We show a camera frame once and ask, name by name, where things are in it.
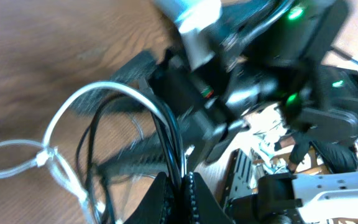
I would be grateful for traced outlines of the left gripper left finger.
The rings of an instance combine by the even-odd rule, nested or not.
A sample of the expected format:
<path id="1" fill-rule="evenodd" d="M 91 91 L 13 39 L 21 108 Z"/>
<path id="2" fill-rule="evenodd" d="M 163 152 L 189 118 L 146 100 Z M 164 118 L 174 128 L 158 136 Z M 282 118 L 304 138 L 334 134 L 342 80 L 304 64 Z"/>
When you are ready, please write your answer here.
<path id="1" fill-rule="evenodd" d="M 177 206 L 170 179 L 160 172 L 125 224 L 170 224 L 177 219 Z"/>

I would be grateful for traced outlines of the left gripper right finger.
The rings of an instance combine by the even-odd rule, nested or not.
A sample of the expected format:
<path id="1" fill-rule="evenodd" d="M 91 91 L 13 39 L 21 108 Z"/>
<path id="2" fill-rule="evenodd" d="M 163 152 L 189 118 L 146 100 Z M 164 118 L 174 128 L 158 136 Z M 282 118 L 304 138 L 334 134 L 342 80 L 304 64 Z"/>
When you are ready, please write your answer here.
<path id="1" fill-rule="evenodd" d="M 190 172 L 184 179 L 184 187 L 183 211 L 186 214 L 185 223 L 232 223 L 199 173 Z"/>

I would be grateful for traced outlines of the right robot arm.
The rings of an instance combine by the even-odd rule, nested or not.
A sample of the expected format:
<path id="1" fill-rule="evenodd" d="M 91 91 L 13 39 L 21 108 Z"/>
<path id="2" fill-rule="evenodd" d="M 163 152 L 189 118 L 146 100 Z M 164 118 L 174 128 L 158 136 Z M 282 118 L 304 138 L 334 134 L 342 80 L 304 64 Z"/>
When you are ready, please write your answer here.
<path id="1" fill-rule="evenodd" d="M 93 162 L 96 131 L 111 103 L 120 110 L 142 106 L 123 94 L 101 95 L 99 105 L 80 103 L 95 116 L 83 135 L 88 142 L 88 192 L 93 178 L 109 187 L 119 169 L 132 172 L 161 166 L 130 221 L 139 223 L 262 223 L 293 212 L 305 222 L 306 201 L 295 176 L 262 179 L 255 196 L 221 208 L 195 172 L 215 162 L 241 129 L 245 112 L 278 103 L 291 128 L 324 142 L 351 143 L 358 137 L 358 73 L 321 64 L 348 15 L 345 1 L 251 1 L 223 6 L 220 1 L 155 1 L 174 25 L 178 47 L 156 63 L 142 52 L 121 68 L 120 84 L 144 80 L 162 112 L 157 132 L 136 144 L 125 162 Z"/>

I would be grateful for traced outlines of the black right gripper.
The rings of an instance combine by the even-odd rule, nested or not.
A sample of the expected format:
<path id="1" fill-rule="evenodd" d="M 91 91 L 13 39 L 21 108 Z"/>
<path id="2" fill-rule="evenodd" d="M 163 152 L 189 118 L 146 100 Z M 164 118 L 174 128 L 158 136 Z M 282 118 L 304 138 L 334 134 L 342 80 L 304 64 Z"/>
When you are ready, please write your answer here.
<path id="1" fill-rule="evenodd" d="M 189 165 L 216 162 L 242 131 L 244 115 L 278 100 L 278 79 L 267 70 L 240 63 L 225 72 L 212 60 L 192 72 L 183 52 L 172 47 L 165 51 L 158 68 L 153 53 L 144 50 L 111 75 L 108 82 L 129 87 L 143 78 L 150 78 L 154 94 L 166 102 L 177 118 L 183 147 L 194 146 L 187 159 Z M 88 90 L 70 109 L 79 115 L 95 114 L 103 100 L 118 92 L 106 87 Z M 137 113 L 143 109 L 137 100 L 124 96 L 108 103 L 104 112 Z M 123 147 L 120 153 L 99 164 L 98 172 L 168 174 L 158 134 Z"/>

